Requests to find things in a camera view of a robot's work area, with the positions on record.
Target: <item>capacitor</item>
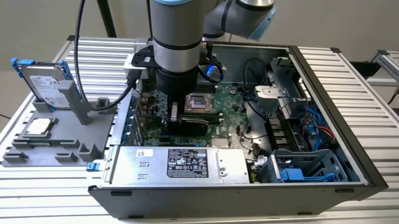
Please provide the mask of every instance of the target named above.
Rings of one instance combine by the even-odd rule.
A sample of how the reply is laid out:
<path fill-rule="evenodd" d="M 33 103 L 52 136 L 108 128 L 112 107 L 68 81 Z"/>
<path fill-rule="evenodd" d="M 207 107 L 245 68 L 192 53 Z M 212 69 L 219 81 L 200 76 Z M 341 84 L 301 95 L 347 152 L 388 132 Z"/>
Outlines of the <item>capacitor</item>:
<path fill-rule="evenodd" d="M 232 90 L 228 91 L 228 93 L 229 93 L 231 95 L 236 95 L 237 91 L 232 89 Z"/>

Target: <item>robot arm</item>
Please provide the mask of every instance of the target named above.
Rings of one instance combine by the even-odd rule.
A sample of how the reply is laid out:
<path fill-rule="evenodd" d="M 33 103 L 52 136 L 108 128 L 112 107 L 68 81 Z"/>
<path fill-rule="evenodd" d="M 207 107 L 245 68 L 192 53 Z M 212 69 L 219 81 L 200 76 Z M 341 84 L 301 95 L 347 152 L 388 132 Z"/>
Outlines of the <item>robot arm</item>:
<path fill-rule="evenodd" d="M 259 40 L 275 15 L 273 2 L 151 0 L 156 83 L 169 98 L 169 124 L 180 125 L 185 96 L 196 87 L 203 37 L 217 38 L 228 32 Z"/>

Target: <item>blue latch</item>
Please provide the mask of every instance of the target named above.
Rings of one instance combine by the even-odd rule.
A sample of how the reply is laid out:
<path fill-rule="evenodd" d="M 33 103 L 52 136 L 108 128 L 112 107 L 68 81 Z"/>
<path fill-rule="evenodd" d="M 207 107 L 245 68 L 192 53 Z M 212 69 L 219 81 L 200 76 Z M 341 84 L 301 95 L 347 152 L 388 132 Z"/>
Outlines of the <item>blue latch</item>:
<path fill-rule="evenodd" d="M 100 163 L 89 162 L 85 167 L 86 172 L 100 171 Z"/>
<path fill-rule="evenodd" d="M 287 182 L 304 181 L 304 175 L 301 173 L 301 170 L 297 168 L 283 169 L 280 174 L 281 174 L 283 181 L 287 181 Z"/>
<path fill-rule="evenodd" d="M 29 65 L 32 65 L 32 64 L 34 64 L 34 63 L 36 63 L 36 62 L 34 62 L 33 59 L 22 59 L 22 60 L 18 61 L 18 64 L 20 64 L 20 65 L 26 65 L 26 66 L 29 66 Z"/>

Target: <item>connector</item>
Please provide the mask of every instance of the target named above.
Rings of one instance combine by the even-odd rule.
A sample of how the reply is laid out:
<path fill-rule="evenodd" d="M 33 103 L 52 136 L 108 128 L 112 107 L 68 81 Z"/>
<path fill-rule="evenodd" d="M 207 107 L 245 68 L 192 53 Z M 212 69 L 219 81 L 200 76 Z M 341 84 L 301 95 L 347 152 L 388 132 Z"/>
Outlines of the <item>connector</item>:
<path fill-rule="evenodd" d="M 129 70 L 129 73 L 127 74 L 127 84 L 133 86 L 133 89 L 136 89 L 137 87 L 137 81 L 141 78 L 141 73 L 143 70 L 141 69 L 132 69 Z"/>

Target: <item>white wall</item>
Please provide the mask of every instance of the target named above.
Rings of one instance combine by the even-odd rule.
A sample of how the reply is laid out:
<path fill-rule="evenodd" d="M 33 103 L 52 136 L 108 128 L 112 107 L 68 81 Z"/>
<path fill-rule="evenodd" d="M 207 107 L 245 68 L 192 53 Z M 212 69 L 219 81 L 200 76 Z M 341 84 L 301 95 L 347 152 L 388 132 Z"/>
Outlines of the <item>white wall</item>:
<path fill-rule="evenodd" d="M 4 72 L 12 69 L 9 59 L 53 59 L 74 33 L 78 2 L 0 0 L 0 75 L 8 81 L 0 82 L 0 104 L 6 98 L 8 115 L 28 92 L 13 73 Z M 108 2 L 118 37 L 149 36 L 145 0 Z M 261 43 L 339 47 L 351 60 L 369 59 L 376 49 L 399 49 L 399 0 L 276 0 L 275 5 L 277 14 Z M 96 0 L 85 3 L 81 36 L 106 36 Z M 392 88 L 379 92 L 387 100 Z"/>

